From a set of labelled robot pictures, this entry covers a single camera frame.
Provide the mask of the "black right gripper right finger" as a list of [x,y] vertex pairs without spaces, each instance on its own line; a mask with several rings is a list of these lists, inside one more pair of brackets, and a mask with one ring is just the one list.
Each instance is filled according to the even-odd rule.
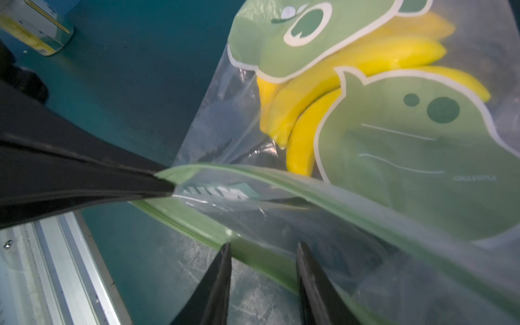
[[302,324],[360,323],[304,242],[297,247],[296,270]]

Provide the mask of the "green printed zip-top bag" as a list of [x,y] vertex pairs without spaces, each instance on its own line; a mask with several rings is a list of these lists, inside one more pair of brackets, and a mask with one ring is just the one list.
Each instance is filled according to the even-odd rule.
[[[259,128],[257,78],[289,81],[395,17],[456,30],[439,74],[395,70],[342,94],[310,176]],[[299,296],[309,246],[360,324],[519,323],[519,5],[512,1],[245,1],[172,168],[136,207]]]

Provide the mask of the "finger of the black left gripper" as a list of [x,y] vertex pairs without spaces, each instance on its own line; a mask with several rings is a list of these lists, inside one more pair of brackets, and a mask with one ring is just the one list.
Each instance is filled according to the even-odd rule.
[[113,146],[1,83],[1,228],[101,203],[162,198],[161,165]]

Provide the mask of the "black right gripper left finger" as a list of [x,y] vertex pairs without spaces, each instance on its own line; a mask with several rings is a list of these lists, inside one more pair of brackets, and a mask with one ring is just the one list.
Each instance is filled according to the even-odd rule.
[[232,277],[231,244],[224,244],[172,324],[226,324]]

